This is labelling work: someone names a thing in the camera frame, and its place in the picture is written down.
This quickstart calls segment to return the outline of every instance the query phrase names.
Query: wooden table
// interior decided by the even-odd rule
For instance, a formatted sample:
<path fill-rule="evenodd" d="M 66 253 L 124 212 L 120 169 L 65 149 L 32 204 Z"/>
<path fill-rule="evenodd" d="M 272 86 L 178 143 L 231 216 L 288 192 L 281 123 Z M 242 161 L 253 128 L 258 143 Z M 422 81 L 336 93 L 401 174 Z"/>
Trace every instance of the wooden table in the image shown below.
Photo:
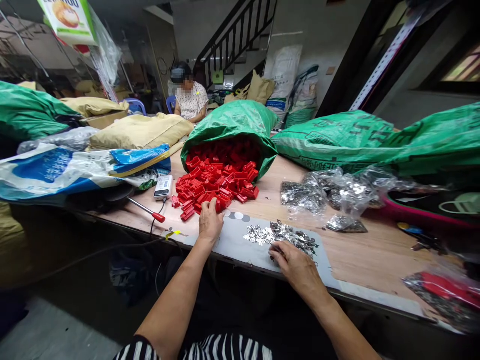
<path fill-rule="evenodd" d="M 171 157 L 171 162 L 171 175 L 176 183 L 179 177 L 186 174 L 182 167 L 180 152 Z M 327 252 L 332 274 L 337 280 L 418 302 L 425 319 L 441 320 L 442 318 L 431 306 L 422 301 L 402 282 L 402 278 L 424 271 L 432 261 L 431 254 L 426 250 L 412 251 L 411 247 L 415 240 L 398 230 L 392 220 L 383 218 L 381 210 L 369 210 L 364 214 L 362 221 L 368 233 L 325 231 L 322 229 L 325 226 L 322 223 L 311 220 L 295 222 L 289 220 L 287 208 L 280 203 L 281 184 L 283 181 L 300 182 L 306 172 L 308 172 L 306 169 L 278 156 L 268 173 L 257 183 L 260 188 L 258 199 L 245 204 L 234 201 L 228 209 L 253 218 L 269 221 L 279 219 L 285 224 L 318 233 Z M 153 193 L 154 189 L 150 189 L 134 196 L 134 199 L 158 212 L 162 202 L 155 201 Z M 195 230 L 198 229 L 199 216 L 195 214 L 187 222 L 182 222 L 181 213 L 180 208 L 174 209 L 171 202 L 167 201 L 162 212 L 166 221 L 163 224 L 156 222 L 153 234 L 165 236 L 171 231 L 181 231 L 180 235 L 173 235 L 172 238 L 183 243 L 186 236 L 195 234 Z M 334 213 L 335 210 L 328 207 L 325 221 Z M 107 214 L 94 212 L 89 214 L 110 223 L 150 233 L 152 217 L 131 203 L 123 209 Z M 353 298 L 362 300 L 361 295 Z M 375 305 L 375 301 L 371 299 L 368 303 Z"/>

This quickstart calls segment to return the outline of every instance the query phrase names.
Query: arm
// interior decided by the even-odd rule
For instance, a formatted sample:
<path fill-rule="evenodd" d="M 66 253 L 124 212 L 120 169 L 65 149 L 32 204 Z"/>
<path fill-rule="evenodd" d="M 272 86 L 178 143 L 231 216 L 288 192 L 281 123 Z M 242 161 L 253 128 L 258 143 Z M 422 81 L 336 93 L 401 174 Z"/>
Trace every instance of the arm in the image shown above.
<path fill-rule="evenodd" d="M 177 359 L 189 327 L 205 263 L 224 225 L 217 199 L 201 205 L 200 234 L 178 272 L 147 315 L 136 335 L 148 339 L 161 359 Z"/>
<path fill-rule="evenodd" d="M 180 108 L 180 103 L 178 101 L 175 104 L 175 115 L 182 116 L 182 109 Z"/>
<path fill-rule="evenodd" d="M 340 360 L 380 360 L 360 331 L 344 313 L 339 303 L 327 291 L 317 267 L 310 257 L 288 241 L 271 247 L 269 254 L 280 265 L 281 272 L 302 297 L 328 334 Z"/>
<path fill-rule="evenodd" d="M 192 124 L 195 124 L 205 119 L 206 115 L 207 115 L 207 104 L 205 104 L 205 106 L 203 107 L 203 109 L 200 110 L 197 116 L 189 119 L 188 121 L 191 122 Z"/>

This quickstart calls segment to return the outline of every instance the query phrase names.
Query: blue plastic chair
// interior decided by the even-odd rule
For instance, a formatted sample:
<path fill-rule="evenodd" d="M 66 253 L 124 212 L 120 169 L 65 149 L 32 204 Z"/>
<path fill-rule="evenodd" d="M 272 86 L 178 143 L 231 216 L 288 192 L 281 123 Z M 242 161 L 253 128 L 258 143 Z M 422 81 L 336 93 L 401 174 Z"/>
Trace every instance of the blue plastic chair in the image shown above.
<path fill-rule="evenodd" d="M 166 98 L 166 107 L 170 114 L 175 112 L 175 106 L 177 105 L 177 97 L 176 96 L 169 96 Z"/>
<path fill-rule="evenodd" d="M 147 116 L 147 110 L 145 110 L 145 105 L 140 100 L 129 97 L 129 98 L 126 98 L 124 101 L 126 101 L 130 105 L 129 110 L 132 113 L 141 111 L 144 116 Z"/>

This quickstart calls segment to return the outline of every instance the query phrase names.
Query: power cord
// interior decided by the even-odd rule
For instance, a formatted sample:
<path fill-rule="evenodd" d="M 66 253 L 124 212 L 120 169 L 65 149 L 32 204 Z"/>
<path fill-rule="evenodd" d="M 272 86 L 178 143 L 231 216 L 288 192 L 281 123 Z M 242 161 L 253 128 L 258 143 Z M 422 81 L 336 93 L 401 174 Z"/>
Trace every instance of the power cord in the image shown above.
<path fill-rule="evenodd" d="M 163 198 L 163 205 L 161 206 L 161 209 L 160 211 L 158 212 L 159 214 L 162 212 L 162 210 L 164 209 L 165 207 L 165 202 L 167 202 L 167 198 Z M 52 272 L 49 272 L 35 280 L 32 280 L 32 281 L 28 281 L 26 283 L 23 283 L 23 284 L 20 284 L 20 285 L 17 285 L 17 286 L 14 286 L 14 287 L 10 287 L 10 288 L 4 288 L 4 289 L 0 289 L 0 294 L 1 293 L 7 293 L 7 292 L 10 292 L 10 291 L 13 291 L 13 290 L 17 290 L 17 289 L 21 289 L 21 288 L 25 288 L 27 286 L 30 286 L 30 285 L 33 285 L 33 284 L 36 284 L 36 283 L 39 283 L 45 279 L 48 279 L 56 274 L 59 274 L 61 273 L 62 271 L 66 270 L 66 269 L 69 269 L 77 264 L 80 264 L 81 262 L 85 261 L 85 260 L 88 260 L 88 259 L 91 259 L 91 258 L 94 258 L 96 257 L 97 255 L 100 255 L 100 254 L 103 254 L 103 253 L 106 253 L 106 252 L 109 252 L 109 251 L 112 251 L 112 250 L 116 250 L 116 249 L 124 249 L 124 248 L 143 248 L 143 247 L 146 247 L 146 246 L 149 246 L 149 245 L 153 245 L 153 244 L 156 244 L 156 243 L 159 243 L 162 241 L 161 238 L 158 238 L 158 239 L 155 239 L 155 240 L 152 240 L 152 236 L 153 236 L 153 231 L 154 231 L 154 223 L 155 223 L 155 219 L 153 219 L 152 223 L 151 223 L 151 228 L 150 228 L 150 237 L 148 239 L 148 242 L 145 242 L 145 243 L 142 243 L 142 244 L 122 244 L 122 245 L 114 245 L 114 246 L 109 246 L 109 247 L 106 247 L 106 248 L 103 248 L 101 250 L 98 250 L 90 255 L 87 255 L 85 257 L 82 257 L 78 260 L 75 260 L 71 263 L 69 263 L 68 265 L 65 265 L 55 271 L 52 271 Z M 182 256 L 184 255 L 184 252 L 182 250 L 182 248 L 180 247 L 179 243 L 176 242 L 175 240 L 173 239 L 169 239 L 169 241 L 173 241 L 177 246 L 178 248 L 180 249 L 180 252 L 182 254 Z M 156 288 L 156 292 L 157 294 L 159 293 L 158 291 L 158 287 L 157 287 L 157 276 L 159 274 L 159 271 L 160 271 L 160 267 L 162 266 L 162 264 L 160 264 L 160 266 L 158 267 L 158 270 L 156 272 L 156 275 L 155 275 L 155 288 Z"/>

